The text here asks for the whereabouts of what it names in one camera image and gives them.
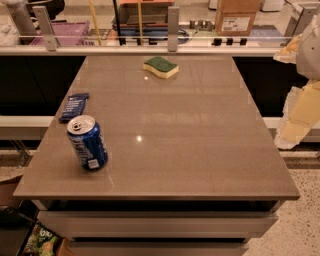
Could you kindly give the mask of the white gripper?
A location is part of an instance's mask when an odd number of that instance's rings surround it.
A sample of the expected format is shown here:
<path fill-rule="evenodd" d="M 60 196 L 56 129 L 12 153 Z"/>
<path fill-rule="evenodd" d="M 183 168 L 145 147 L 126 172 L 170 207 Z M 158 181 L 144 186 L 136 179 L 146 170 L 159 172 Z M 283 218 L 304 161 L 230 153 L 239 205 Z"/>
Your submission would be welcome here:
<path fill-rule="evenodd" d="M 302 35 L 294 37 L 273 59 L 295 64 L 308 79 L 302 88 L 292 87 L 283 107 L 274 143 L 279 149 L 292 149 L 320 122 L 320 14 L 314 15 Z"/>

